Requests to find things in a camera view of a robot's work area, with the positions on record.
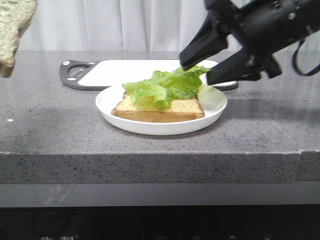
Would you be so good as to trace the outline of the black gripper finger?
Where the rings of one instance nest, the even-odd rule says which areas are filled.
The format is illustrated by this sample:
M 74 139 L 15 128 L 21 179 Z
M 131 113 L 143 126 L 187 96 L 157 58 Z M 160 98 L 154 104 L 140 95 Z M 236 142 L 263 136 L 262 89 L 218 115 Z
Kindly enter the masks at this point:
M 231 81 L 258 81 L 261 79 L 260 65 L 256 56 L 242 48 L 226 60 L 218 63 L 206 73 L 208 85 Z
M 210 10 L 195 37 L 179 54 L 182 68 L 187 71 L 226 49 L 228 35 L 229 27 Z

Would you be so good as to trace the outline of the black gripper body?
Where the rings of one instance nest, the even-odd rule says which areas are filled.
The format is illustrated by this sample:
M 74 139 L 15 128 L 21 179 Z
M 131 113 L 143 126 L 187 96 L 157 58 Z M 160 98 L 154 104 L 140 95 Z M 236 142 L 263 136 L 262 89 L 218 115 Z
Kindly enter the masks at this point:
M 318 0 L 252 0 L 240 8 L 230 0 L 206 0 L 204 4 L 229 27 L 229 34 L 242 48 L 255 55 L 260 73 L 269 78 L 282 74 L 274 53 L 320 29 Z

